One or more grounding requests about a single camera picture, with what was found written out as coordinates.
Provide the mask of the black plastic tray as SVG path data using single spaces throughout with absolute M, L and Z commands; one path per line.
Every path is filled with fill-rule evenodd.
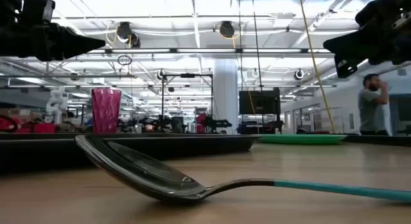
M 80 133 L 0 134 L 0 176 L 91 166 L 78 147 Z M 248 151 L 259 135 L 86 134 L 112 141 L 159 160 Z

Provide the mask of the person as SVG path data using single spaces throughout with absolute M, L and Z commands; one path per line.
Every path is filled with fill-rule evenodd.
M 363 89 L 358 93 L 360 133 L 362 135 L 388 136 L 383 106 L 389 102 L 388 84 L 378 74 L 363 78 Z

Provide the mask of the black monitor cart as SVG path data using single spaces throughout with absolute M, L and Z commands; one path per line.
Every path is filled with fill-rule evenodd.
M 268 123 L 258 123 L 257 121 L 244 121 L 237 127 L 239 134 L 276 134 L 282 132 L 283 121 L 269 121 Z

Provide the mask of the teal plastic plate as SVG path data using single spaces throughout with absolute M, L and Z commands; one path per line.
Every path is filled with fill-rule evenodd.
M 346 137 L 335 134 L 262 134 L 260 141 L 268 144 L 334 145 Z

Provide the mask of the black monitor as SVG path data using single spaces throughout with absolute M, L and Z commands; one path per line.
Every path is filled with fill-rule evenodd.
M 280 114 L 280 91 L 274 87 L 272 90 L 241 90 L 239 91 L 239 114 L 263 115 Z

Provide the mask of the black metal rig frame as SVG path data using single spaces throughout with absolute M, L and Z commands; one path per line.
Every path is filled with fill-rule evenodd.
M 161 120 L 161 129 L 164 132 L 164 129 L 166 127 L 166 122 L 164 121 L 165 115 L 164 115 L 164 88 L 173 81 L 175 77 L 179 78 L 196 78 L 199 77 L 203 79 L 203 81 L 208 85 L 208 87 L 211 88 L 211 94 L 209 95 L 210 99 L 210 106 L 209 108 L 211 109 L 211 115 L 213 115 L 213 101 L 214 101 L 214 93 L 213 93 L 213 75 L 212 74 L 195 74 L 195 73 L 181 73 L 181 74 L 166 74 L 163 73 L 161 76 L 161 115 L 160 115 L 160 120 Z M 175 134 L 184 134 L 185 133 L 185 126 L 183 125 L 182 122 L 180 122 L 179 119 L 169 119 L 170 125 L 171 125 L 171 130 L 170 133 L 175 133 Z

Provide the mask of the red storage containers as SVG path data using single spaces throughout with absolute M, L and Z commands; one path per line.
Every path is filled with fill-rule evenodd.
M 19 117 L 1 117 L 0 132 L 16 134 L 52 134 L 56 126 L 53 123 L 43 123 L 40 119 L 24 120 Z

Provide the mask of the black spoon teal handle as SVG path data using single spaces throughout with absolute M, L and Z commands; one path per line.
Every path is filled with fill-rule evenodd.
M 78 135 L 75 142 L 96 166 L 112 177 L 146 196 L 162 201 L 198 202 L 239 187 L 267 186 L 411 203 L 411 191 L 294 180 L 244 178 L 206 187 L 183 172 L 124 145 L 90 135 Z

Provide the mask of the white building column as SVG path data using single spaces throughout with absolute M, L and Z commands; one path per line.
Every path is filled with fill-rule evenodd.
M 213 118 L 226 119 L 232 125 L 227 134 L 237 134 L 238 126 L 238 64 L 235 59 L 216 59 L 213 68 Z

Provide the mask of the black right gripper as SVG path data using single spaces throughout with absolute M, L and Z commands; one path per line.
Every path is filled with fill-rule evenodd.
M 355 17 L 358 31 L 328 39 L 337 76 L 348 78 L 366 61 L 377 64 L 411 60 L 411 0 L 372 0 Z

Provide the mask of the red and black machine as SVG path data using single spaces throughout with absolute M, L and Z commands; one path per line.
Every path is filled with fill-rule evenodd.
M 232 124 L 226 119 L 213 119 L 206 113 L 200 114 L 195 119 L 196 131 L 198 134 L 217 134 L 217 128 L 228 128 Z

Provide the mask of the black aluminium table frame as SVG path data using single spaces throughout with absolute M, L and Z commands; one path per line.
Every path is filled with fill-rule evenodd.
M 342 141 L 351 143 L 411 147 L 411 137 L 409 136 L 347 135 L 342 139 Z

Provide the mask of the overhead light strip beam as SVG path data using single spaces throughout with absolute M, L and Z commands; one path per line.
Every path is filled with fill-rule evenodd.
M 184 53 L 184 54 L 220 54 L 220 53 L 324 53 L 331 54 L 326 49 L 242 49 L 242 48 L 159 48 L 159 49 L 96 49 L 88 54 L 165 54 L 165 53 Z

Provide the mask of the pink faceted plastic cup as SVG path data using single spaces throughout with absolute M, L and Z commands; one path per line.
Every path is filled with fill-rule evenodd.
M 117 132 L 120 90 L 95 88 L 92 90 L 92 126 L 95 134 L 114 134 Z

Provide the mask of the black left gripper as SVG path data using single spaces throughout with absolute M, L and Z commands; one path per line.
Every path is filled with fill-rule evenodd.
M 106 45 L 70 27 L 47 23 L 27 26 L 21 22 L 24 0 L 0 0 L 0 56 L 35 56 L 42 61 L 65 60 Z

